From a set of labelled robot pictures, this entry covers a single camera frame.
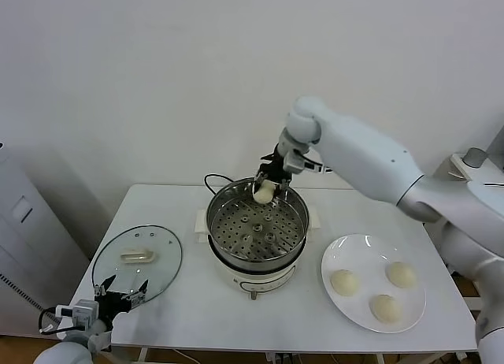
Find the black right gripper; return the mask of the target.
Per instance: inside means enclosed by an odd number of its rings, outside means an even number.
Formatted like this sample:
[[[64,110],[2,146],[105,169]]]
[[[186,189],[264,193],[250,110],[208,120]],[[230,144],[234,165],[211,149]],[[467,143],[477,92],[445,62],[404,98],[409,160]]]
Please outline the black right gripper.
[[[275,150],[261,157],[262,163],[252,185],[253,191],[258,191],[265,180],[282,182],[278,197],[286,200],[288,197],[292,175],[284,170],[284,158]]]

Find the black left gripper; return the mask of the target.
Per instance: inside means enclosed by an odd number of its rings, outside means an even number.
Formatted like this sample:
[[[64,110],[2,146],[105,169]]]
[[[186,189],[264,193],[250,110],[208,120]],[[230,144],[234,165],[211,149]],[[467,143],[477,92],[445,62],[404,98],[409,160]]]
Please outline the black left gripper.
[[[101,284],[94,286],[94,296],[98,303],[98,319],[106,328],[113,327],[113,320],[120,313],[128,313],[132,309],[132,303],[144,303],[149,281],[145,280],[137,291],[128,294],[120,292],[108,292],[110,285],[116,276],[106,278]]]

